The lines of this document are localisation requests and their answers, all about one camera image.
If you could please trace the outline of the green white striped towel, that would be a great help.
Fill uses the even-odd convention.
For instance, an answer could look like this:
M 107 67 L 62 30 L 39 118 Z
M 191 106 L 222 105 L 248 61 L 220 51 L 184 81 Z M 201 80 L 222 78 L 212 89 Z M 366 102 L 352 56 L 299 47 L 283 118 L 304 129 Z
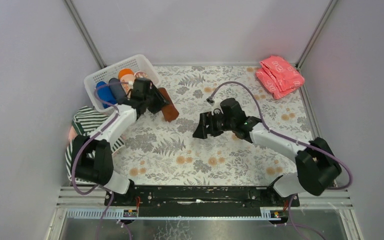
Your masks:
M 71 126 L 73 127 L 76 134 L 81 136 L 89 136 L 91 132 L 97 129 L 101 129 L 101 125 L 108 118 L 109 117 L 106 114 L 98 112 L 88 106 L 83 106 L 74 114 Z M 70 140 L 69 145 L 67 146 L 64 153 L 67 177 L 69 181 L 72 180 L 71 167 L 72 160 L 74 159 L 72 152 L 73 140 Z

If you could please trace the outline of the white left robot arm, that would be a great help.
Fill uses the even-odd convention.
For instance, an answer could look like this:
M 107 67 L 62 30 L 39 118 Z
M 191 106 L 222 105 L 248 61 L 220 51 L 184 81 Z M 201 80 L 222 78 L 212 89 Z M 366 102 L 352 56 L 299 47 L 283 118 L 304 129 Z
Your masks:
M 76 179 L 91 182 L 109 192 L 125 195 L 132 181 L 114 170 L 112 146 L 146 111 L 156 114 L 169 105 L 154 83 L 147 78 L 132 82 L 130 96 L 112 104 L 110 117 L 89 135 L 78 135 L 72 142 L 71 183 L 81 195 Z

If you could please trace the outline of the brown towel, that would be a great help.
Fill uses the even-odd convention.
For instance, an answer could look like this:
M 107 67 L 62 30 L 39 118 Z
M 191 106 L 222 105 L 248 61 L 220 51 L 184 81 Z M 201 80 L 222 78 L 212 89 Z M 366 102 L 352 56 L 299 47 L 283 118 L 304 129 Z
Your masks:
M 161 112 L 163 114 L 164 120 L 166 122 L 172 122 L 176 120 L 179 117 L 179 111 L 176 109 L 175 105 L 173 104 L 171 97 L 169 96 L 167 90 L 163 87 L 158 89 L 159 92 L 163 95 L 163 97 L 168 101 L 168 105 L 165 105 Z

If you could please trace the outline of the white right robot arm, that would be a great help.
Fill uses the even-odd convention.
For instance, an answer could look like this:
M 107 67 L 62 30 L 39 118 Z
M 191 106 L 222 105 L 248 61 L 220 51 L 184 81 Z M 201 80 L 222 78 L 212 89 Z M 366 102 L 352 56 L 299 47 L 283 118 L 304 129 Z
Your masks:
M 238 139 L 274 150 L 295 163 L 295 173 L 282 175 L 269 185 L 282 198 L 303 192 L 320 196 L 342 173 L 324 139 L 301 142 L 266 129 L 260 118 L 247 116 L 234 98 L 223 100 L 214 111 L 200 113 L 192 136 L 207 139 L 228 131 Z

